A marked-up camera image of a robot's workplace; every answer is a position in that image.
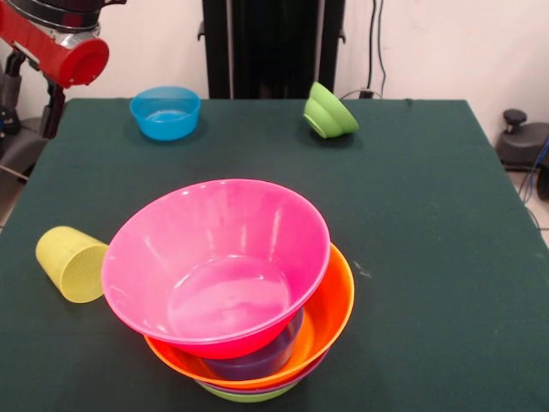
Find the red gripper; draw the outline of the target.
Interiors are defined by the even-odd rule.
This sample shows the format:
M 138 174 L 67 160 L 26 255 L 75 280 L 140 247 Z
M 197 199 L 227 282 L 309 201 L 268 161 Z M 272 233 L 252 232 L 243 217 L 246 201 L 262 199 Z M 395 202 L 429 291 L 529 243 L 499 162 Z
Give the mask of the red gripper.
M 21 90 L 21 66 L 28 60 L 47 82 L 40 136 L 51 140 L 63 114 L 64 88 L 88 85 L 109 58 L 100 38 L 104 3 L 3 3 L 1 40 L 12 47 L 2 72 L 1 112 L 13 112 Z

